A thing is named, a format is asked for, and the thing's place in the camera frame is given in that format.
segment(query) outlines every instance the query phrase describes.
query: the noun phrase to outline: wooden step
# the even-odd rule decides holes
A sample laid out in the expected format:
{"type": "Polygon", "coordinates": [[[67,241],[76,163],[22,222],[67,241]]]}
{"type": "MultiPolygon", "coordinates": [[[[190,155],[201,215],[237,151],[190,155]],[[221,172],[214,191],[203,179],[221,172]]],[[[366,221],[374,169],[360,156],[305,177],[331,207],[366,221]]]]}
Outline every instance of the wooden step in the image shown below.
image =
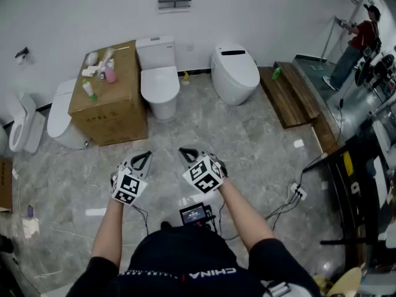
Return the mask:
{"type": "Polygon", "coordinates": [[[312,122],[312,127],[314,128],[322,151],[327,152],[330,155],[340,148],[337,142],[338,137],[334,136],[323,113],[320,113],[312,122]]]}
{"type": "Polygon", "coordinates": [[[295,95],[290,92],[288,81],[282,73],[276,80],[272,79],[274,70],[272,67],[260,68],[260,81],[283,128],[287,129],[310,122],[310,119],[306,118],[301,111],[295,95]]]}
{"type": "Polygon", "coordinates": [[[281,67],[281,75],[288,81],[287,86],[289,86],[289,91],[296,98],[297,104],[307,118],[307,121],[316,119],[321,113],[321,110],[303,76],[301,76],[290,62],[275,62],[274,67],[281,67]]]}

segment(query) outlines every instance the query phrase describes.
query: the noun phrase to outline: marble floor tile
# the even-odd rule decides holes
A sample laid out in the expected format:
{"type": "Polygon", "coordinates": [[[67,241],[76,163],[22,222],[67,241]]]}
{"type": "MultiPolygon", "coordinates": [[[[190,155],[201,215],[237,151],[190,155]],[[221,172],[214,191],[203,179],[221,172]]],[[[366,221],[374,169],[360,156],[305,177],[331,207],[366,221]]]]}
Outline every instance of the marble floor tile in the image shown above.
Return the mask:
{"type": "MultiPolygon", "coordinates": [[[[182,177],[178,149],[200,143],[224,160],[229,175],[242,194],[263,216],[283,205],[288,186],[299,181],[301,170],[321,151],[310,125],[284,130],[263,89],[258,87],[240,106],[219,99],[210,75],[191,77],[181,85],[178,109],[169,120],[157,120],[148,111],[149,137],[145,140],[84,150],[71,150],[51,139],[46,131],[38,151],[7,156],[20,168],[13,179],[14,213],[0,213],[0,233],[15,244],[15,254],[25,276],[46,292],[73,282],[84,271],[102,216],[87,210],[102,209],[110,197],[110,173],[132,151],[151,150],[154,158],[147,176],[148,187],[136,206],[148,211],[149,232],[164,220],[181,225],[179,210],[204,202],[219,217],[223,199],[218,192],[202,194],[182,177]],[[303,140],[296,148],[294,142],[303,140]],[[34,209],[40,230],[26,233],[27,206],[34,209]]],[[[294,210],[280,216],[275,234],[309,273],[331,276],[343,267],[342,247],[321,246],[321,239],[341,236],[337,208],[331,191],[323,191],[325,173],[314,170],[303,176],[308,197],[294,210]]],[[[221,212],[224,238],[237,235],[227,207],[221,212]]],[[[144,239],[144,219],[131,207],[124,208],[123,257],[126,270],[137,245],[144,239]]],[[[272,227],[276,217],[269,219],[272,227]]],[[[229,240],[240,265],[248,266],[248,252],[239,238],[229,240]]],[[[26,296],[35,296],[10,255],[1,254],[26,296]]]]}

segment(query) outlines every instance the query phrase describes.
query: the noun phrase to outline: toilet lid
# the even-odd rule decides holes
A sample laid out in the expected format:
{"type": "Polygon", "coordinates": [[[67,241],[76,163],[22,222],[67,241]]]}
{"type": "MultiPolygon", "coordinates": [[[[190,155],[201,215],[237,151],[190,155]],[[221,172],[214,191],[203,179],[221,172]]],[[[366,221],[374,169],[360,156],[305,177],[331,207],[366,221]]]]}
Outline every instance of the toilet lid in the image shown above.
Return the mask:
{"type": "Polygon", "coordinates": [[[180,84],[176,66],[147,69],[141,73],[143,98],[149,103],[164,103],[179,92],[180,84]]]}
{"type": "Polygon", "coordinates": [[[216,56],[219,65],[236,83],[248,88],[254,88],[259,84],[259,70],[252,56],[241,45],[219,43],[216,45],[216,56]]]}
{"type": "Polygon", "coordinates": [[[61,136],[69,127],[72,118],[68,115],[74,85],[77,79],[68,80],[56,89],[54,101],[49,111],[47,131],[51,137],[61,136]]]}
{"type": "Polygon", "coordinates": [[[16,93],[8,93],[6,95],[6,106],[9,114],[11,114],[14,120],[26,117],[26,110],[24,106],[22,106],[16,93]]]}

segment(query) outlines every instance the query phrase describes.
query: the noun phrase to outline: hand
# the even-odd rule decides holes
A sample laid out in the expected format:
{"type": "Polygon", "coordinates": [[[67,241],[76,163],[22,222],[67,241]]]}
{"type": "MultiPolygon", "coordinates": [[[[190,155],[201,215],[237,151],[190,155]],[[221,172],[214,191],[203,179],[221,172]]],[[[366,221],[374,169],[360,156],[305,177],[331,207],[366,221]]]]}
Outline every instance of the hand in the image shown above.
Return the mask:
{"type": "Polygon", "coordinates": [[[222,175],[222,178],[228,177],[228,172],[225,167],[225,164],[223,161],[219,160],[215,154],[209,153],[209,157],[214,161],[220,164],[220,174],[222,175]]]}

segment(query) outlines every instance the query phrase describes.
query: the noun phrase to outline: white toilet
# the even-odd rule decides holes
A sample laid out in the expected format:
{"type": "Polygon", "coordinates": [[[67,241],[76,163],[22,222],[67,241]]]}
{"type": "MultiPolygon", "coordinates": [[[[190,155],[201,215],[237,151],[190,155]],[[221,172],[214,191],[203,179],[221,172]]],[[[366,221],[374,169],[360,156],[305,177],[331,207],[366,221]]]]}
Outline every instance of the white toilet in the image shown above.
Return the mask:
{"type": "Polygon", "coordinates": [[[169,36],[136,41],[141,72],[140,92],[154,116],[165,120],[176,113],[176,97],[180,90],[174,61],[174,38],[169,36]]]}
{"type": "Polygon", "coordinates": [[[36,112],[36,104],[27,93],[18,95],[9,93],[7,109],[14,118],[10,133],[10,149],[19,152],[22,149],[35,153],[43,133],[45,117],[36,112]]]}
{"type": "Polygon", "coordinates": [[[71,149],[84,149],[90,138],[80,131],[68,115],[70,101],[77,79],[61,83],[56,89],[55,97],[49,111],[47,131],[48,135],[60,144],[71,149]]]}
{"type": "Polygon", "coordinates": [[[260,84],[254,60],[236,43],[216,45],[211,68],[213,86],[218,96],[229,105],[240,105],[260,84]]]}
{"type": "Polygon", "coordinates": [[[0,125],[0,156],[3,156],[6,152],[8,142],[8,135],[6,130],[0,125]]]}

